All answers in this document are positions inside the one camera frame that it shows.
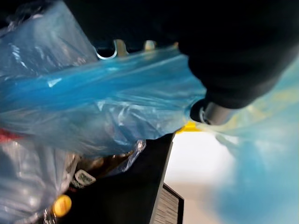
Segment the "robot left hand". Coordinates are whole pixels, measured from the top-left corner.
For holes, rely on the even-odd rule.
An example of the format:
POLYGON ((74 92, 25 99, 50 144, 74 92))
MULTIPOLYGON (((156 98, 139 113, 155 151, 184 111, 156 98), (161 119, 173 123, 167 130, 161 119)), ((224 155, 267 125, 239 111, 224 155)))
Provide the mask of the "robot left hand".
POLYGON ((220 125, 267 93, 299 54, 296 0, 67 0, 96 47, 178 44, 206 96, 191 119, 220 125))

